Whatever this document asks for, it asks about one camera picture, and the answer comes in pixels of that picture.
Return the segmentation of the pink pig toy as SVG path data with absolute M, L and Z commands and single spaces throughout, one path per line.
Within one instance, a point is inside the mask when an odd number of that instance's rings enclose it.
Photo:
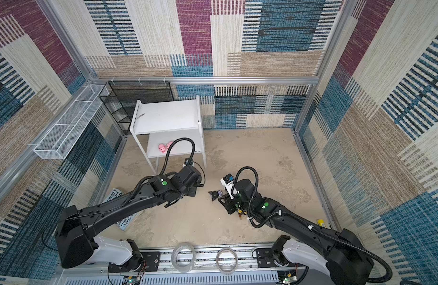
M 166 144 L 166 148 L 167 148 L 167 150 L 171 147 L 172 144 L 173 144 L 173 141 L 169 141 L 169 142 Z
M 167 152 L 167 146 L 165 144 L 159 144 L 158 149 L 161 153 Z

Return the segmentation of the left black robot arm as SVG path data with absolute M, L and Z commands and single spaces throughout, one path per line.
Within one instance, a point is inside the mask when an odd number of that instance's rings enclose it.
M 170 207 L 184 196 L 195 197 L 202 181 L 193 165 L 194 154 L 179 172 L 142 178 L 133 191 L 99 205 L 62 211 L 55 230 L 57 251 L 64 269 L 82 264 L 108 262 L 126 271 L 143 266 L 143 255 L 132 239 L 115 240 L 100 234 L 111 225 L 140 211 L 164 205 Z

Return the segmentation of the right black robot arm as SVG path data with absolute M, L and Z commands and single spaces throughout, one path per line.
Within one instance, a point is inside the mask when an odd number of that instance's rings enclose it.
M 255 181 L 228 174 L 221 178 L 224 195 L 219 202 L 228 214 L 244 214 L 256 228 L 268 226 L 283 232 L 273 244 L 272 258 L 280 266 L 301 263 L 324 273 L 336 285 L 385 283 L 393 277 L 390 265 L 367 250 L 351 231 L 328 229 L 291 212 L 278 201 L 258 192 L 259 176 L 249 170 Z

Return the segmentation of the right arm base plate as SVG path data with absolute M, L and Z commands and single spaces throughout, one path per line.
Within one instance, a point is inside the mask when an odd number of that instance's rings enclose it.
M 286 267 L 288 260 L 280 250 L 272 248 L 257 248 L 253 251 L 259 268 Z

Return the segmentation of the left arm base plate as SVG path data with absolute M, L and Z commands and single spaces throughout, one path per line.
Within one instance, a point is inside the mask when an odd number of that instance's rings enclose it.
M 109 273 L 143 273 L 143 272 L 155 272 L 158 270 L 161 252 L 150 251 L 141 252 L 141 257 L 138 259 L 131 258 L 122 266 L 116 264 L 109 264 Z

